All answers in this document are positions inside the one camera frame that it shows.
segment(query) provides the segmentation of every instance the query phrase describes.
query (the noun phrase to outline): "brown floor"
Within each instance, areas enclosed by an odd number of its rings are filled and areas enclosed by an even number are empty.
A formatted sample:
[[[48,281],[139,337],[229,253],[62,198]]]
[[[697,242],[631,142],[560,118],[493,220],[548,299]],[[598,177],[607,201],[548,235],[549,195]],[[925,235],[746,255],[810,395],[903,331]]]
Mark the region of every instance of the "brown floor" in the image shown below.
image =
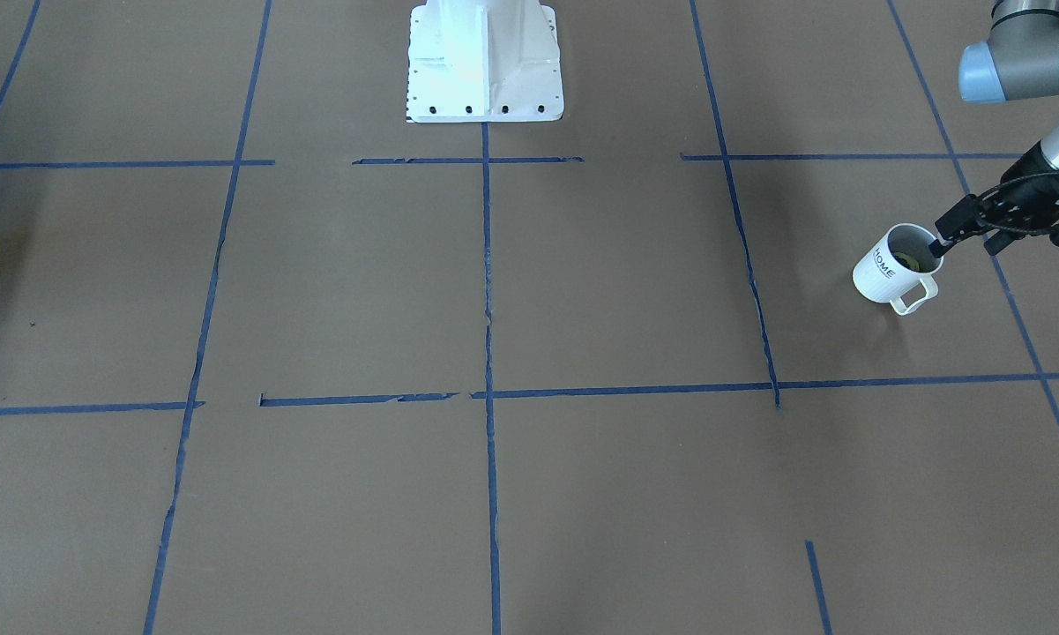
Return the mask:
[[[419,0],[0,0],[0,634],[1059,634],[1059,250],[850,285],[1059,121],[988,5],[546,3],[484,129]]]

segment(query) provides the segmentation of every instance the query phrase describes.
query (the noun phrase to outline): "cable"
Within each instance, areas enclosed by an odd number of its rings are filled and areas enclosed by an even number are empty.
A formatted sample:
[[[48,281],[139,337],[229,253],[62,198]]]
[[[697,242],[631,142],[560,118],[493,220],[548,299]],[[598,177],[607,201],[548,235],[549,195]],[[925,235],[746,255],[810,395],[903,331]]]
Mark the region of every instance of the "cable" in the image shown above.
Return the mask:
[[[976,198],[980,200],[986,200],[988,197],[991,197],[992,194],[1001,193],[1006,188],[1011,188],[1013,185],[1025,183],[1026,181],[1034,181],[1037,178],[1047,177],[1059,177],[1059,169],[1055,171],[1040,171],[1037,174],[1025,174],[1023,177],[1015,177],[1011,181],[1004,181],[1004,183],[984,189],[984,193],[981,193]]]
[[[1009,228],[1006,224],[997,224],[997,222],[992,222],[991,220],[984,220],[984,217],[980,216],[980,214],[976,214],[976,221],[989,230],[1001,230],[1002,232],[1020,234],[1020,236],[1045,236],[1051,233],[1049,228],[1044,230],[1021,230],[1020,228]]]

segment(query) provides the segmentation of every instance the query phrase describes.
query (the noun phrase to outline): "mug handle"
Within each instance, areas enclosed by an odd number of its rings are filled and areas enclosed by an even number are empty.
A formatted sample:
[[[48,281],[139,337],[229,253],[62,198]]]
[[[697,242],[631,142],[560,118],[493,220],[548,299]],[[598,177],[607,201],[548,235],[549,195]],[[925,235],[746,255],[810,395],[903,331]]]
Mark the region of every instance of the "mug handle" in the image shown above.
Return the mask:
[[[889,304],[893,306],[893,310],[896,310],[897,314],[908,315],[913,313],[914,310],[920,309],[921,305],[936,297],[936,294],[940,291],[939,287],[936,286],[936,280],[932,276],[921,276],[920,286],[925,287],[925,297],[914,302],[910,306],[904,305],[901,298],[889,301]]]

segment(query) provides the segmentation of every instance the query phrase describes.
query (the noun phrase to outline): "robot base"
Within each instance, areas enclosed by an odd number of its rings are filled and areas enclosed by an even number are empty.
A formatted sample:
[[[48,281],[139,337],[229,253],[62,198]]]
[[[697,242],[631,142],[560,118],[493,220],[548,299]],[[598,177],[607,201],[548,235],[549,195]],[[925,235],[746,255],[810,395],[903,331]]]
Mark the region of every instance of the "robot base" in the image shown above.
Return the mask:
[[[556,13],[540,0],[428,0],[412,12],[408,121],[555,121]]]

